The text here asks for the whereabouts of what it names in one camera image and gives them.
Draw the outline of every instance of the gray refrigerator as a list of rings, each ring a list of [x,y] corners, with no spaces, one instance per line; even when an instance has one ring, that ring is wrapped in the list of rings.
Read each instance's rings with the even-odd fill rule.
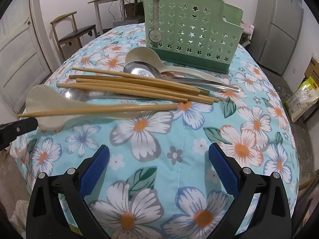
[[[249,53],[260,65],[283,74],[302,26],[302,0],[258,0]]]

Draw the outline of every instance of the round sticker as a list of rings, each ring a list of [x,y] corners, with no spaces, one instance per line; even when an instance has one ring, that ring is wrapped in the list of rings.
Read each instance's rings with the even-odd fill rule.
[[[162,40],[162,34],[158,30],[151,30],[149,37],[153,42],[160,42]]]

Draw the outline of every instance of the blue gripper pad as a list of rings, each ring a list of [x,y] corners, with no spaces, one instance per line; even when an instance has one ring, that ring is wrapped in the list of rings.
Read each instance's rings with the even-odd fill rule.
[[[215,144],[211,144],[208,149],[208,157],[227,193],[236,199],[239,194],[239,180],[228,164],[225,154]]]
[[[93,159],[92,163],[80,179],[79,194],[82,199],[92,193],[110,160],[110,150],[106,145],[101,145],[96,153],[97,156]]]

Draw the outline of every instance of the wooden stool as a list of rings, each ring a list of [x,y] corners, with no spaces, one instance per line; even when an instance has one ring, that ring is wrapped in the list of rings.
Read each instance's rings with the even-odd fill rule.
[[[92,31],[94,31],[95,37],[96,38],[98,37],[95,25],[90,25],[90,26],[83,27],[83,28],[80,28],[80,29],[77,28],[77,24],[76,24],[75,18],[74,18],[74,14],[76,14],[76,13],[77,12],[75,11],[75,12],[71,12],[71,13],[68,13],[68,14],[61,15],[61,16],[55,18],[53,21],[50,22],[50,24],[52,25],[53,34],[54,34],[54,37],[55,37],[56,44],[58,45],[60,54],[61,54],[61,56],[62,56],[64,61],[65,61],[65,56],[64,56],[63,51],[61,49],[61,45],[68,44],[71,41],[73,41],[73,42],[75,42],[75,44],[77,46],[77,49],[80,49],[80,48],[82,48],[82,44],[81,44],[81,41],[80,41],[80,37],[81,36],[83,36],[86,33],[88,33],[89,36],[92,36],[93,35]],[[63,19],[69,17],[69,16],[72,16],[73,27],[74,27],[75,30],[59,40],[58,36],[56,34],[56,31],[55,31],[54,25],[56,23],[62,21]]]

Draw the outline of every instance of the yellow and white package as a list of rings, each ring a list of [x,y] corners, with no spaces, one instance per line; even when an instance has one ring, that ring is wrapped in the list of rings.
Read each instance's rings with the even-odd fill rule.
[[[295,123],[319,99],[319,88],[312,77],[304,81],[295,94],[284,102],[291,121]]]

